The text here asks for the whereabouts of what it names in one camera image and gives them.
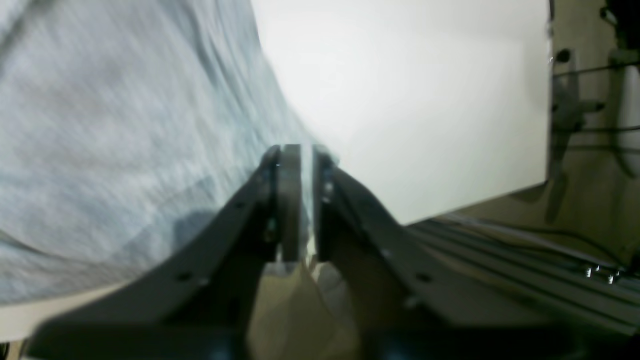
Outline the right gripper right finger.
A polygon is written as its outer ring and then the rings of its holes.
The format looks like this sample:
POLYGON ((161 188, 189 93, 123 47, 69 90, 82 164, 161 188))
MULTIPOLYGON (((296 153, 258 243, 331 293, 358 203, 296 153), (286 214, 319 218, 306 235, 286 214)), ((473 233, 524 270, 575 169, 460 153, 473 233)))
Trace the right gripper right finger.
POLYGON ((318 257, 350 289, 361 360, 587 360, 571 326, 425 252, 375 196, 312 151, 318 257))

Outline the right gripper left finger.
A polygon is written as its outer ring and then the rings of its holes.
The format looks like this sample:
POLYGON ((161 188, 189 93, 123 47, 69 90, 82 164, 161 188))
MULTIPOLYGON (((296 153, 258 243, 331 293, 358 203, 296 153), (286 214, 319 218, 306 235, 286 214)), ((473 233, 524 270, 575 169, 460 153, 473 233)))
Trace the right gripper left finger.
POLYGON ((272 146, 189 244, 106 297, 37 328, 28 360, 251 360, 265 266, 300 259, 301 147, 272 146))

